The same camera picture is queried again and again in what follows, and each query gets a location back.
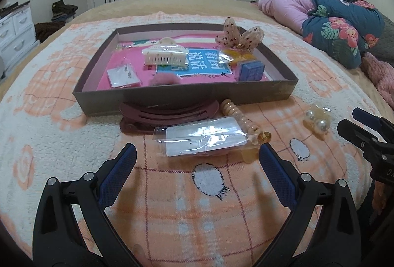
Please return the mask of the pink quilted jacket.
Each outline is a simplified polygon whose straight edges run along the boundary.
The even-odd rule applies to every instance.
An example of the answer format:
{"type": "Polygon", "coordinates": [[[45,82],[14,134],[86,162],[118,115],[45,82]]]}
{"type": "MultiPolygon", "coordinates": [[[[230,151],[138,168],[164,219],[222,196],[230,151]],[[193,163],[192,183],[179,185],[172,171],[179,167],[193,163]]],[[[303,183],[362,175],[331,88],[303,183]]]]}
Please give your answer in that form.
{"type": "Polygon", "coordinates": [[[279,24],[302,35],[302,24],[314,9],[312,0],[259,0],[259,9],[279,24]]]}

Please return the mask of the pink knitted cloth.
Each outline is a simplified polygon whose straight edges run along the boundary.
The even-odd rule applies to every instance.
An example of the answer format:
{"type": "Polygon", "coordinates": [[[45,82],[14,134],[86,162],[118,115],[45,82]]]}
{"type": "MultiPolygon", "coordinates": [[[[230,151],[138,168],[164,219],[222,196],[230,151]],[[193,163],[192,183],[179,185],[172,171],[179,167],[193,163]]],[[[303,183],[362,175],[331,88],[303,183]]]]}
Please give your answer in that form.
{"type": "Polygon", "coordinates": [[[367,75],[376,87],[384,101],[393,108],[394,76],[393,67],[380,61],[370,52],[364,53],[361,61],[361,70],[367,75]]]}

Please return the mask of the white plastic drawer cabinet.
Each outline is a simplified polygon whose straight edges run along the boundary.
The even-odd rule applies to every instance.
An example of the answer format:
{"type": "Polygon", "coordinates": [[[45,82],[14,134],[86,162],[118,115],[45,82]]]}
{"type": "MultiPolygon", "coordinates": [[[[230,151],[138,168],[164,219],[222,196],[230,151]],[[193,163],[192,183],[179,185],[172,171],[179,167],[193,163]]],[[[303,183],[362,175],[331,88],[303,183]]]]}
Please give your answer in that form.
{"type": "Polygon", "coordinates": [[[33,23],[30,2],[16,2],[1,9],[1,60],[10,73],[40,42],[33,23]]]}

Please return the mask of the sheer floral ribbon bow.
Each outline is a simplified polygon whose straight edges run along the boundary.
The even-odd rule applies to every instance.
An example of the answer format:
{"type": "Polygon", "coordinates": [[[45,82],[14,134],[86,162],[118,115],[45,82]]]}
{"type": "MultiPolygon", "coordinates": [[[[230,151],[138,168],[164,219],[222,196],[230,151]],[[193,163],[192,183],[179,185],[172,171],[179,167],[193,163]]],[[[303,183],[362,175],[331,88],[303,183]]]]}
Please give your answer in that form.
{"type": "Polygon", "coordinates": [[[223,33],[215,37],[215,42],[223,48],[251,52],[263,41],[263,38],[264,31],[259,26],[241,33],[234,19],[229,16],[224,21],[223,33]]]}

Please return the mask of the shallow brown cardboard box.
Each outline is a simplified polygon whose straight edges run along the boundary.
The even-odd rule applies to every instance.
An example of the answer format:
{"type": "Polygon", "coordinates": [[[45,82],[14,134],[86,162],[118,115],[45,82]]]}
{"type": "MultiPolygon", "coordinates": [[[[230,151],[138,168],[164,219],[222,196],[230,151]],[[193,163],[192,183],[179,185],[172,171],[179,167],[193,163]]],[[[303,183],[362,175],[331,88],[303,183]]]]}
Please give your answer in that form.
{"type": "Polygon", "coordinates": [[[235,79],[235,66],[218,62],[215,37],[222,32],[220,24],[169,23],[127,26],[115,29],[99,47],[73,90],[82,111],[88,116],[109,115],[119,111],[122,102],[139,106],[176,108],[214,99],[229,98],[237,104],[286,100],[295,89],[298,78],[265,44],[253,52],[265,65],[263,78],[254,82],[235,79]],[[150,66],[144,64],[142,50],[165,37],[189,50],[187,67],[150,66]],[[112,88],[107,70],[129,64],[141,85],[112,88]],[[180,84],[150,86],[158,72],[175,74],[180,84]]]}

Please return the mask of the tan bedspread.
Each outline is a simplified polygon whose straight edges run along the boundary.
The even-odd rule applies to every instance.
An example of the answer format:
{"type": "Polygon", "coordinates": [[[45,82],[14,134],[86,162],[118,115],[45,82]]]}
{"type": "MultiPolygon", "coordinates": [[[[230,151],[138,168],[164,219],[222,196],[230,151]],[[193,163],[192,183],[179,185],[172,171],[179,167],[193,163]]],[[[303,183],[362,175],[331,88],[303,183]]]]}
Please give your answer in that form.
{"type": "Polygon", "coordinates": [[[263,14],[255,4],[237,0],[121,0],[110,4],[92,8],[77,16],[70,23],[51,35],[43,44],[28,54],[14,71],[1,82],[1,98],[19,76],[21,71],[58,36],[65,32],[72,24],[81,24],[111,18],[127,16],[144,16],[157,12],[166,14],[201,15],[201,16],[232,16],[278,25],[274,19],[263,14]]]}

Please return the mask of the pink fluffy pompom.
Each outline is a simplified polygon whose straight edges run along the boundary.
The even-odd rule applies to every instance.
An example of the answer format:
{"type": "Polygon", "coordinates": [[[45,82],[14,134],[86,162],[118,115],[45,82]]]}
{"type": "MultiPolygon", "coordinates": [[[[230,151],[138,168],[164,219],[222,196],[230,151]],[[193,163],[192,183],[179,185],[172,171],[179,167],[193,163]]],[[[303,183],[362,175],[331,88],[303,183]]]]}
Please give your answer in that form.
{"type": "Polygon", "coordinates": [[[180,78],[175,74],[167,72],[158,72],[149,81],[150,86],[165,86],[165,85],[175,85],[180,84],[180,78]]]}

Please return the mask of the earring card in box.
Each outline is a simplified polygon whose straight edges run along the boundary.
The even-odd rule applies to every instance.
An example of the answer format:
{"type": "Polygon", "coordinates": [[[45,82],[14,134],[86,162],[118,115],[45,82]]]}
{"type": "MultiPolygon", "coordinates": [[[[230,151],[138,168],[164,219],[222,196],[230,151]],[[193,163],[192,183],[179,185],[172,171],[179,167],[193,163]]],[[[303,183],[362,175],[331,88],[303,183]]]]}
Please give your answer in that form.
{"type": "Polygon", "coordinates": [[[126,88],[141,85],[140,78],[129,64],[107,70],[107,76],[112,88],[126,88]]]}

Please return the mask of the small blue box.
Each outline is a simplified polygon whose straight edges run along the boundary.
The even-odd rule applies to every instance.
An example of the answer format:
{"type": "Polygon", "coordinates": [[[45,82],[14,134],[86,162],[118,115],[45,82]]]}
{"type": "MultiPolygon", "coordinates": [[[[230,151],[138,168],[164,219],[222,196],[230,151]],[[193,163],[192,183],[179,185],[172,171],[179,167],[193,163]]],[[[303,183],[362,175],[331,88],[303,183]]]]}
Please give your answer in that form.
{"type": "Polygon", "coordinates": [[[235,70],[235,79],[239,82],[260,81],[263,78],[265,65],[260,60],[241,61],[235,70]]]}

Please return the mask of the orange clips in plastic bag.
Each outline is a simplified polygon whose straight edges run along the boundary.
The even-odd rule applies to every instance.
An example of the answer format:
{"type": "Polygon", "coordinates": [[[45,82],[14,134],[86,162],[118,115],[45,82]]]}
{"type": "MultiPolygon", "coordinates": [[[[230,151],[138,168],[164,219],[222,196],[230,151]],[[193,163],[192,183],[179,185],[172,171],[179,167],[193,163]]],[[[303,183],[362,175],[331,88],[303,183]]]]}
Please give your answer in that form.
{"type": "Polygon", "coordinates": [[[256,57],[248,51],[222,48],[219,50],[218,62],[228,66],[236,66],[240,62],[256,60],[256,57]]]}

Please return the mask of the maroon large hair clip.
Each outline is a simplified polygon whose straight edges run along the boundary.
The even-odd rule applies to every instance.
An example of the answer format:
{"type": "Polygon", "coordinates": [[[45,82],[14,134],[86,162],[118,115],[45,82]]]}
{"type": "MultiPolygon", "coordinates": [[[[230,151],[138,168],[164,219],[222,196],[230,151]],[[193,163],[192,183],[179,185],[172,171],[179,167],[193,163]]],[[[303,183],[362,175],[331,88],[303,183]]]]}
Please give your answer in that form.
{"type": "Polygon", "coordinates": [[[122,115],[119,128],[124,134],[135,132],[152,134],[156,128],[211,119],[216,115],[219,107],[217,100],[208,100],[186,108],[166,110],[124,102],[119,106],[122,115]]]}

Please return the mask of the dark clothes pile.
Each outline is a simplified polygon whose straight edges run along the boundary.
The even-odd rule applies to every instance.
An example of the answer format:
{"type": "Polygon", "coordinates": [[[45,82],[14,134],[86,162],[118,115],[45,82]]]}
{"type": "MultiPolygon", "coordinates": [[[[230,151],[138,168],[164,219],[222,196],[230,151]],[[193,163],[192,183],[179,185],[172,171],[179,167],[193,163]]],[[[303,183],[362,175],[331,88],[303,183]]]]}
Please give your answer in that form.
{"type": "Polygon", "coordinates": [[[67,22],[73,20],[79,7],[73,4],[65,4],[64,1],[59,0],[52,4],[51,9],[53,16],[50,22],[35,24],[36,39],[40,43],[64,27],[67,22]]]}

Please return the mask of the cream plastic hair claw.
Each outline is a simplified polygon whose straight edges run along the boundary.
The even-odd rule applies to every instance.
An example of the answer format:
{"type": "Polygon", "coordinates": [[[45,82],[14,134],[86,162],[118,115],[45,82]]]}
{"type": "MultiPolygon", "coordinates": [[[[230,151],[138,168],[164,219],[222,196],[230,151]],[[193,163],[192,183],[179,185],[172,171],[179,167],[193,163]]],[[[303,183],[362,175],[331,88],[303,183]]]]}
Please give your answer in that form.
{"type": "Polygon", "coordinates": [[[165,37],[142,50],[145,65],[187,67],[189,50],[165,37]]]}

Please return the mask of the dark floral quilted jacket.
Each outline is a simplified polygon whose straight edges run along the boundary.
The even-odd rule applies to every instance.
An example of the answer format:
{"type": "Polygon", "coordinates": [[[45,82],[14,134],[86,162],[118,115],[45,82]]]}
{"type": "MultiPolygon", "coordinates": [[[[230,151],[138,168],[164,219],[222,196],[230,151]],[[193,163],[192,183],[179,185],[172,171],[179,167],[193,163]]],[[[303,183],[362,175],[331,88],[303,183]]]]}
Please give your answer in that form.
{"type": "Polygon", "coordinates": [[[312,0],[314,9],[302,24],[304,41],[345,68],[356,69],[379,41],[385,22],[366,0],[312,0]]]}

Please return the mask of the earring card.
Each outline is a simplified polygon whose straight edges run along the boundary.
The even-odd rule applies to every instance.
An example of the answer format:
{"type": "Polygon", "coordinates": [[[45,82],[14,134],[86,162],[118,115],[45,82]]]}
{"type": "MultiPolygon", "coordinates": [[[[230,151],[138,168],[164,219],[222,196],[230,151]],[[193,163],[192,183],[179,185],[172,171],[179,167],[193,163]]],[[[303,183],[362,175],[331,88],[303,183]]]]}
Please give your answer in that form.
{"type": "Polygon", "coordinates": [[[129,64],[107,70],[107,76],[112,88],[126,88],[141,85],[140,78],[129,64]]]}
{"type": "Polygon", "coordinates": [[[153,139],[168,157],[207,154],[247,145],[236,119],[224,117],[156,128],[153,139]]]}

